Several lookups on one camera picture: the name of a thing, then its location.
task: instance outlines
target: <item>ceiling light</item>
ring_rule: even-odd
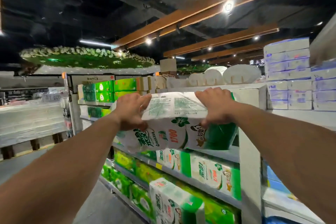
[[[110,47],[111,48],[110,44],[105,44],[105,43],[102,43],[102,42],[95,42],[95,41],[84,40],[84,39],[80,39],[79,42],[82,43],[82,44],[87,44],[87,45],[97,45],[97,46],[103,46],[103,47]]]
[[[235,3],[233,0],[229,0],[227,1],[222,8],[222,12],[228,14],[229,12],[232,11],[232,9],[234,8]]]
[[[152,44],[152,40],[149,39],[149,38],[147,38],[145,42],[146,42],[147,45],[151,45]]]

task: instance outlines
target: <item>plastic wrap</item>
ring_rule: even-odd
[[[59,102],[0,108],[0,147],[66,131]]]
[[[204,129],[200,122],[207,114],[207,109],[194,92],[152,94],[142,116],[148,129],[145,132],[139,129],[120,131],[117,138],[130,152],[165,148],[228,150],[237,126],[232,123],[211,124]]]

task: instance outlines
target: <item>store sign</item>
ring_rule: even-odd
[[[250,65],[254,67],[263,67],[265,66],[265,59],[257,59],[257,60],[251,59]]]

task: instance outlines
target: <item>yellow price tag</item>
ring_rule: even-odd
[[[156,164],[155,164],[155,167],[156,167],[157,169],[160,169],[160,170],[162,170],[162,165],[161,165],[161,164],[159,164],[159,163],[156,163]]]

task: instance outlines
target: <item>black ceiling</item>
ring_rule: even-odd
[[[194,0],[1,0],[0,63],[19,63],[19,51],[34,45],[76,46],[79,39],[114,42]],[[255,0],[202,22],[132,48],[157,62],[165,51],[204,39],[278,22],[280,32],[262,39],[316,37],[336,11],[336,0]],[[251,40],[216,47],[212,51],[250,44]],[[193,52],[187,58],[201,55]],[[178,62],[190,63],[189,59]]]

